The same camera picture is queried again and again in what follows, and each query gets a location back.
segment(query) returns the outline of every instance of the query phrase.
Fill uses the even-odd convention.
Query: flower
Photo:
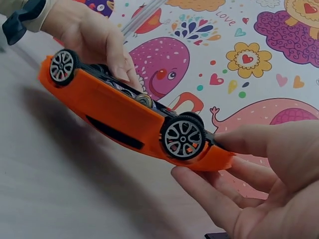
[[[238,42],[234,46],[235,51],[229,51],[226,58],[230,60],[228,69],[237,71],[241,78],[247,79],[252,74],[260,78],[264,71],[270,71],[272,65],[268,62],[272,55],[269,51],[259,51],[258,43],[251,43],[249,46]]]

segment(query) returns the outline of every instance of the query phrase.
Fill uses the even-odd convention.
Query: heart
[[[206,23],[208,23],[208,20],[202,19],[202,20],[199,21],[199,26],[202,26],[202,25],[204,25]]]
[[[237,36],[245,36],[245,35],[246,35],[246,33],[241,28],[237,29],[235,32],[236,37]]]
[[[288,78],[287,78],[287,77],[283,77],[283,76],[280,75],[280,74],[277,74],[277,75],[276,75],[276,80],[277,80],[278,85],[279,85],[280,87],[284,86],[284,85],[287,84],[287,82],[288,82]]]
[[[305,83],[301,81],[300,76],[296,76],[294,80],[294,88],[302,88],[305,86]]]
[[[246,25],[247,25],[248,21],[249,21],[249,18],[246,18],[246,17],[243,18],[243,22],[244,22]]]
[[[195,41],[194,44],[199,46],[202,42],[203,42],[203,40],[198,40],[198,41]]]
[[[304,4],[306,14],[316,13],[318,10],[314,6],[310,6],[309,3]]]
[[[243,63],[244,64],[248,64],[248,63],[251,63],[254,60],[254,57],[248,57],[248,55],[245,54],[245,55],[243,55],[242,59],[243,59]]]
[[[218,78],[216,73],[211,75],[210,82],[209,82],[210,85],[218,86],[218,85],[221,85],[223,83],[224,83],[224,79],[223,78]]]

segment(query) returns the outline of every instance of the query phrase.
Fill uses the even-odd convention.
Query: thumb
[[[123,34],[117,28],[111,29],[106,38],[106,58],[113,76],[128,82],[130,80],[126,71],[123,43]]]

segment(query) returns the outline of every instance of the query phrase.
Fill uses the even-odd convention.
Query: toy car
[[[105,136],[142,154],[195,171],[231,167],[224,150],[193,112],[177,114],[120,80],[105,65],[83,64],[62,49],[47,56],[39,72],[42,85]]]

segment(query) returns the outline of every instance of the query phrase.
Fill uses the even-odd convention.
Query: silver wheel rim
[[[74,59],[70,52],[60,51],[57,53],[50,65],[50,75],[54,81],[63,82],[72,73],[74,68]]]
[[[144,106],[147,106],[147,107],[152,106],[152,101],[150,101],[150,99],[147,96],[139,95],[136,97],[136,100]]]
[[[177,158],[192,157],[202,145],[202,134],[199,127],[187,120],[171,124],[164,134],[168,151]]]

